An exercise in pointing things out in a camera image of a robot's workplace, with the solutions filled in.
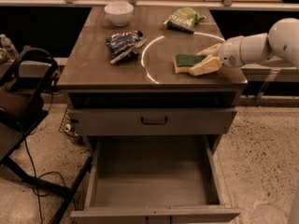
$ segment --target drawer handle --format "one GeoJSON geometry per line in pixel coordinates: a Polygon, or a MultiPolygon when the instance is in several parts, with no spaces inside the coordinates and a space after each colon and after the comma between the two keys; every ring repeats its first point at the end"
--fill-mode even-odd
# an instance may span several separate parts
{"type": "Polygon", "coordinates": [[[164,117],[164,120],[148,120],[141,117],[141,123],[144,125],[165,125],[168,122],[168,117],[164,117]]]}

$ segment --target black cable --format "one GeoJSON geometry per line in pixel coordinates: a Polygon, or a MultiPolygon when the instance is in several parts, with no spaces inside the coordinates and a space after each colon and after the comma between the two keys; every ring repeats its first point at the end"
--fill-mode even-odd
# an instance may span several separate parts
{"type": "MultiPolygon", "coordinates": [[[[32,156],[31,156],[31,154],[29,152],[29,148],[28,148],[27,140],[26,139],[24,139],[24,143],[25,143],[26,151],[27,151],[27,154],[29,156],[30,162],[31,162],[32,167],[34,169],[34,176],[35,176],[35,182],[36,182],[37,181],[36,167],[35,167],[34,161],[32,159],[32,156]]],[[[39,216],[40,216],[40,223],[42,224],[44,222],[44,219],[43,219],[43,215],[42,215],[41,202],[40,202],[39,190],[38,190],[38,186],[37,185],[36,185],[36,193],[37,193],[37,199],[38,199],[38,210],[39,210],[39,216]]]]}
{"type": "Polygon", "coordinates": [[[52,108],[52,104],[53,104],[54,85],[55,85],[55,80],[53,80],[50,85],[50,107],[48,109],[48,113],[50,112],[50,109],[52,108]]]}
{"type": "Polygon", "coordinates": [[[75,201],[75,198],[74,198],[74,197],[73,197],[73,205],[74,205],[74,210],[77,211],[76,201],[75,201]]]}
{"type": "MultiPolygon", "coordinates": [[[[40,176],[38,177],[38,179],[40,179],[41,177],[43,177],[43,176],[45,176],[45,175],[58,175],[58,176],[62,179],[62,181],[63,181],[64,188],[66,188],[66,185],[65,185],[65,182],[64,182],[64,177],[63,177],[60,173],[58,173],[58,172],[56,172],[56,171],[47,172],[47,173],[45,173],[45,174],[43,174],[43,175],[40,175],[40,176]]],[[[37,196],[38,194],[36,193],[35,188],[33,188],[33,191],[34,191],[34,194],[37,196]]],[[[51,193],[49,192],[49,193],[44,194],[44,195],[40,195],[40,194],[39,194],[39,196],[40,196],[40,197],[46,197],[46,196],[49,196],[50,194],[51,194],[51,193]]]]}
{"type": "Polygon", "coordinates": [[[35,134],[36,133],[36,130],[37,130],[37,127],[29,134],[29,135],[32,135],[32,134],[35,134]]]}

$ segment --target cable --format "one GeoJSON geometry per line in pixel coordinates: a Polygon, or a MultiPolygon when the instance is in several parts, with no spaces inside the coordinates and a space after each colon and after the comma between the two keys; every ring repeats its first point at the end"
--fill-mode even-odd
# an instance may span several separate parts
{"type": "MultiPolygon", "coordinates": [[[[27,151],[27,154],[29,156],[29,159],[30,159],[30,162],[32,164],[32,167],[34,169],[34,176],[35,176],[35,182],[37,181],[37,178],[36,178],[36,167],[35,167],[35,163],[32,159],[32,156],[29,152],[29,148],[28,148],[28,144],[27,144],[27,140],[24,139],[24,143],[25,143],[25,147],[26,147],[26,151],[27,151]]],[[[40,223],[42,224],[44,222],[44,219],[43,219],[43,215],[42,215],[42,209],[41,209],[41,202],[40,202],[40,196],[39,196],[39,190],[38,190],[38,186],[36,185],[36,193],[37,193],[37,199],[38,199],[38,210],[39,210],[39,216],[40,216],[40,223]]]]}
{"type": "MultiPolygon", "coordinates": [[[[40,179],[41,177],[43,177],[43,176],[45,176],[45,175],[58,175],[58,176],[62,179],[62,181],[63,181],[64,188],[66,188],[66,185],[65,185],[65,182],[64,182],[64,177],[63,177],[60,173],[58,173],[58,172],[56,172],[56,171],[47,172],[47,173],[45,173],[45,174],[43,174],[43,175],[40,175],[40,176],[38,177],[38,179],[40,179]]],[[[38,194],[36,193],[35,188],[33,188],[33,191],[34,191],[34,194],[37,196],[38,194]]],[[[44,195],[40,195],[40,194],[39,194],[39,196],[40,196],[40,197],[46,197],[46,196],[48,196],[48,195],[50,195],[50,194],[51,194],[51,193],[49,192],[49,193],[44,194],[44,195]]]]}
{"type": "Polygon", "coordinates": [[[48,113],[50,112],[50,109],[52,108],[52,104],[53,104],[53,93],[54,93],[54,85],[55,85],[55,78],[57,77],[57,74],[54,73],[54,78],[50,84],[50,107],[48,109],[48,113]]]}

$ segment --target speckled floor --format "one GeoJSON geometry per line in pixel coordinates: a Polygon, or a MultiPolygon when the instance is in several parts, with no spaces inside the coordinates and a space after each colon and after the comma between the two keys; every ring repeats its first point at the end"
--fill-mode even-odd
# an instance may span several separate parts
{"type": "MultiPolygon", "coordinates": [[[[56,171],[70,186],[89,153],[59,132],[65,109],[64,104],[54,104],[27,141],[37,175],[56,171]]],[[[287,223],[299,181],[299,97],[269,97],[261,106],[242,97],[237,111],[214,155],[224,201],[241,210],[231,224],[287,223]]],[[[33,174],[24,145],[12,158],[33,174]]],[[[75,196],[77,209],[83,207],[88,177],[75,196]]],[[[62,184],[57,175],[47,179],[62,184]]],[[[37,197],[30,187],[0,177],[0,197],[0,223],[40,223],[37,197]]],[[[61,201],[54,195],[41,198],[44,223],[49,223],[61,201]]],[[[61,223],[73,223],[74,208],[71,203],[61,223]]]]}

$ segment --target snack bag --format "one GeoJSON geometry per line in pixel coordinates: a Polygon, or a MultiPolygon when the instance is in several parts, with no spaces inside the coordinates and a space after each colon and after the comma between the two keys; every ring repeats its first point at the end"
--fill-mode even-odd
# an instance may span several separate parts
{"type": "Polygon", "coordinates": [[[113,54],[113,59],[110,63],[136,57],[146,41],[147,39],[143,38],[143,34],[140,31],[117,33],[107,38],[106,44],[113,54]]]}
{"type": "Polygon", "coordinates": [[[194,33],[195,24],[206,16],[197,13],[190,7],[184,7],[169,16],[169,18],[164,21],[164,24],[169,28],[179,29],[185,32],[194,33]]]}

